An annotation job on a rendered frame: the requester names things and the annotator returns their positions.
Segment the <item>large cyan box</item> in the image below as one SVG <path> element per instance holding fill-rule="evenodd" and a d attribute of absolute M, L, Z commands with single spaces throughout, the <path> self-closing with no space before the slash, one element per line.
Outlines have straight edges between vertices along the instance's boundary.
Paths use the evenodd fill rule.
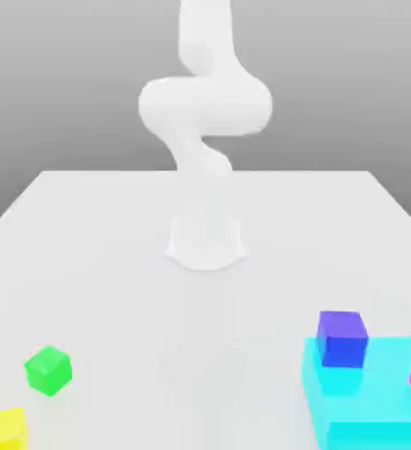
<path fill-rule="evenodd" d="M 362 368 L 324 367 L 304 342 L 302 384 L 319 450 L 411 450 L 411 337 L 373 337 Z"/>

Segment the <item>small yellow cube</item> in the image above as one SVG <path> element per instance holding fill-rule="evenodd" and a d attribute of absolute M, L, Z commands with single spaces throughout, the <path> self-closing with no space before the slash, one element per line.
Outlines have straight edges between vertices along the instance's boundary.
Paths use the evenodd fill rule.
<path fill-rule="evenodd" d="M 0 450 L 29 450 L 29 431 L 22 408 L 0 410 Z"/>

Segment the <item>small blue cube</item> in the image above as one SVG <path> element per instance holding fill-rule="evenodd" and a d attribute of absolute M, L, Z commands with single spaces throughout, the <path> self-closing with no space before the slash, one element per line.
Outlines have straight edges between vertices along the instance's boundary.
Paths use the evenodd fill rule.
<path fill-rule="evenodd" d="M 324 310 L 316 346 L 324 367 L 362 368 L 369 335 L 359 312 Z"/>

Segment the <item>small green cube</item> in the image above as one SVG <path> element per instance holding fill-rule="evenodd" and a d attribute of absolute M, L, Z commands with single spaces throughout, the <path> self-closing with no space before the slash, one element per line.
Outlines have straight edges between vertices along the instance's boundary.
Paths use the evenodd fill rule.
<path fill-rule="evenodd" d="M 46 396 L 57 394 L 73 376 L 69 355 L 51 345 L 37 351 L 24 367 L 29 386 Z"/>

